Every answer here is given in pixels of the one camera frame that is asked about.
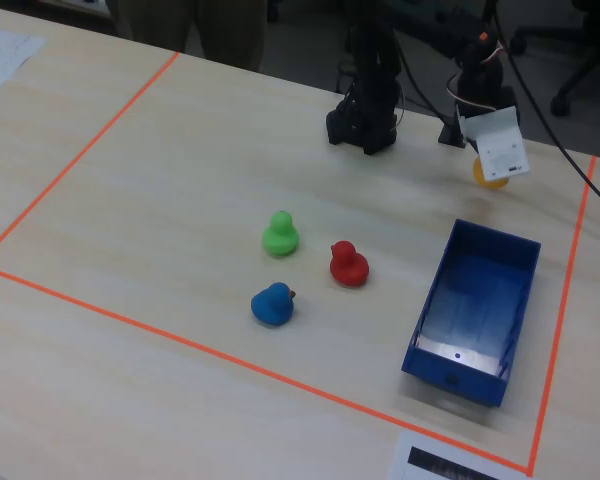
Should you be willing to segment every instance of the blue plastic bin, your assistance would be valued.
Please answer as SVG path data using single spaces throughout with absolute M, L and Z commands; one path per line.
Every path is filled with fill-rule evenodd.
M 499 407 L 540 244 L 456 220 L 402 370 Z

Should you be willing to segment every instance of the pants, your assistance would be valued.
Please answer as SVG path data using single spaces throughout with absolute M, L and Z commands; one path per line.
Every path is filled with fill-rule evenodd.
M 247 70 L 262 59 L 267 0 L 106 0 L 120 35 L 184 52 L 193 23 L 205 57 Z

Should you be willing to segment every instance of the orange tape line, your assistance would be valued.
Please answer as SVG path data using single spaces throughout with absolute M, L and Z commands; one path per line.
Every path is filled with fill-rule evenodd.
M 109 310 L 106 310 L 101 307 L 97 307 L 95 305 L 91 305 L 87 302 L 83 302 L 82 300 L 78 300 L 77 298 L 70 297 L 69 295 L 65 295 L 64 293 L 57 292 L 55 290 L 51 290 L 50 288 L 43 287 L 42 285 L 38 285 L 36 283 L 30 282 L 29 280 L 25 280 L 23 278 L 16 277 L 15 275 L 11 275 L 6 272 L 0 271 L 0 277 L 6 278 L 13 282 L 19 283 L 29 288 L 33 288 L 38 290 L 39 292 L 46 293 L 47 295 L 51 295 L 53 297 L 64 300 L 65 302 L 73 303 L 82 308 L 86 308 L 87 310 L 91 310 L 92 312 L 99 313 L 106 317 L 112 318 L 114 320 L 118 320 L 122 323 L 126 323 L 127 325 L 132 325 L 134 327 L 140 328 L 147 332 L 153 333 L 155 335 L 159 335 L 161 337 L 167 338 L 169 340 L 173 340 L 174 342 L 178 342 L 182 345 L 186 345 L 187 347 L 195 348 L 204 353 L 208 353 L 209 355 L 213 355 L 214 357 L 220 358 L 222 360 L 226 360 L 228 362 L 234 363 L 241 367 L 247 368 L 254 372 L 260 373 L 262 375 L 266 375 L 267 377 L 273 378 L 280 382 L 286 383 L 287 385 L 291 385 L 292 387 L 299 388 L 300 390 L 304 390 L 305 392 L 312 393 L 324 399 L 330 400 L 332 402 L 338 403 L 340 405 L 344 405 L 345 407 L 352 408 L 357 410 L 358 412 L 365 413 L 367 415 L 371 415 L 372 417 L 379 418 L 380 420 L 384 420 L 389 423 L 393 423 L 399 427 L 406 428 L 408 430 L 413 430 L 414 432 L 421 433 L 431 438 L 435 438 L 441 442 L 447 443 L 449 445 L 453 445 L 454 447 L 460 448 L 462 450 L 466 450 L 467 452 L 473 453 L 475 455 L 479 455 L 493 462 L 504 465 L 505 467 L 512 468 L 522 473 L 526 473 L 527 468 L 523 465 L 518 465 L 517 463 L 513 463 L 506 458 L 499 457 L 489 452 L 485 452 L 484 450 L 480 450 L 479 448 L 473 447 L 471 445 L 467 445 L 465 443 L 459 442 L 458 440 L 454 440 L 453 438 L 447 437 L 445 435 L 440 435 L 439 433 L 433 432 L 431 430 L 427 430 L 426 428 L 419 427 L 418 425 L 414 425 L 409 422 L 405 422 L 398 418 L 392 417 L 385 413 L 379 412 L 378 410 L 374 410 L 369 407 L 365 407 L 364 405 L 360 405 L 354 403 L 345 398 L 339 397 L 329 392 L 325 392 L 324 390 L 320 390 L 319 388 L 312 387 L 302 382 L 298 382 L 292 378 L 286 377 L 279 373 L 268 370 L 259 365 L 255 365 L 246 360 L 242 360 L 241 358 L 234 357 L 233 355 L 229 355 L 228 353 L 221 352 L 220 350 L 216 350 L 215 348 L 208 347 L 206 345 L 202 345 L 201 343 L 194 342 L 193 340 L 189 340 L 187 338 L 176 335 L 175 333 L 168 332 L 166 330 L 162 330 L 157 327 L 153 327 L 146 323 L 138 322 L 137 320 L 133 320 L 129 317 L 125 317 L 124 315 L 120 315 Z
M 167 71 L 167 69 L 173 64 L 173 62 L 175 62 L 176 58 L 178 58 L 179 55 L 179 53 L 174 53 L 173 56 L 169 59 L 169 61 L 165 63 L 162 66 L 162 68 L 160 68 L 160 70 L 158 70 L 158 72 L 153 77 L 151 77 L 151 79 L 140 90 L 138 90 L 138 92 L 133 97 L 131 97 L 131 100 L 129 100 L 126 103 L 126 105 L 122 107 L 122 110 L 120 110 L 115 117 L 109 120 L 109 122 L 104 126 L 104 128 L 100 130 L 100 132 L 98 132 L 98 134 L 91 139 L 87 146 L 84 147 L 80 153 L 78 153 L 78 155 L 71 161 L 71 163 L 64 167 L 64 169 L 58 174 L 56 178 L 53 179 L 53 181 L 47 186 L 47 188 L 45 188 L 42 191 L 42 193 L 38 195 L 33 202 L 31 202 L 31 204 L 24 210 L 24 212 L 22 212 L 18 216 L 18 218 L 16 218 L 13 221 L 13 223 L 9 225 L 9 228 L 7 228 L 2 233 L 2 235 L 0 235 L 0 244 L 5 240 L 5 238 L 7 238 L 11 234 L 11 232 L 15 230 L 15 228 L 20 224 L 20 222 L 22 222 L 22 220 L 24 220 L 24 218 L 27 215 L 29 215 L 29 213 L 31 213 L 31 210 L 33 210 L 36 207 L 36 205 L 38 205 L 42 201 L 42 199 L 47 196 L 47 194 L 53 189 L 53 187 L 55 187 L 60 182 L 60 180 L 62 180 L 65 177 L 65 175 L 69 173 L 69 170 L 71 170 L 87 154 L 87 152 L 89 152 L 89 150 L 91 150 L 91 148 L 93 148 L 93 146 L 96 143 L 98 143 L 102 136 L 105 133 L 107 133 L 107 131 L 120 119 L 120 117 L 122 117 L 122 115 L 124 115 L 127 112 L 127 110 L 129 110 L 131 105 L 133 105 L 149 89 L 149 87 L 153 85 L 156 82 L 156 80 L 158 80 L 158 78 L 162 76 L 164 72 Z
M 597 157 L 591 157 L 589 163 L 589 171 L 587 177 L 593 179 L 593 173 L 596 169 Z M 587 201 L 589 199 L 589 185 L 585 184 L 582 192 L 582 200 L 580 201 L 580 210 L 578 211 L 578 220 L 576 221 L 576 229 L 573 232 L 573 241 L 571 242 L 571 252 L 569 253 L 569 263 L 567 264 L 567 273 L 564 277 L 564 286 L 562 287 L 562 297 L 560 299 L 560 309 L 558 310 L 558 321 L 556 322 L 556 331 L 553 336 L 553 345 L 551 347 L 551 356 L 549 357 L 549 367 L 547 368 L 547 378 L 544 381 L 544 391 L 542 392 L 542 401 L 540 402 L 540 412 L 536 421 L 536 429 L 533 434 L 533 443 L 531 445 L 531 453 L 529 454 L 529 466 L 527 467 L 527 476 L 532 477 L 538 459 L 538 449 L 540 448 L 540 438 L 542 437 L 542 428 L 547 415 L 547 407 L 549 405 L 549 397 L 551 395 L 551 384 L 553 383 L 553 374 L 558 360 L 558 349 L 560 348 L 560 337 L 562 336 L 562 326 L 564 325 L 564 315 L 567 311 L 569 302 L 569 291 L 571 290 L 571 278 L 573 277 L 573 267 L 576 263 L 578 253 L 578 244 L 580 243 L 580 232 L 582 231 L 582 223 L 584 222 L 584 214 L 587 210 Z

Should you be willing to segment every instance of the paper sheet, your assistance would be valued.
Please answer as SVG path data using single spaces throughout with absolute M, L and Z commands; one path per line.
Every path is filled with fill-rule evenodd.
M 431 437 L 405 430 L 400 435 L 389 480 L 530 480 L 499 463 Z
M 0 30 L 0 86 L 45 43 L 44 38 Z

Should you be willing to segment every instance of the table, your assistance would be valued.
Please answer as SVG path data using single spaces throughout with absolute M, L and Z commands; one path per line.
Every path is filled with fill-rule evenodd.
M 0 89 L 0 476 L 384 478 L 413 428 L 600 478 L 600 202 L 556 149 L 528 142 L 533 174 L 487 191 L 432 118 L 369 158 L 328 144 L 335 94 L 0 28 L 49 39 Z M 260 247 L 278 209 L 301 235 L 284 260 Z M 400 371 L 456 218 L 543 245 L 500 409 Z M 340 239 L 371 264 L 360 291 L 328 276 Z M 278 330 L 249 310 L 273 281 L 298 292 Z

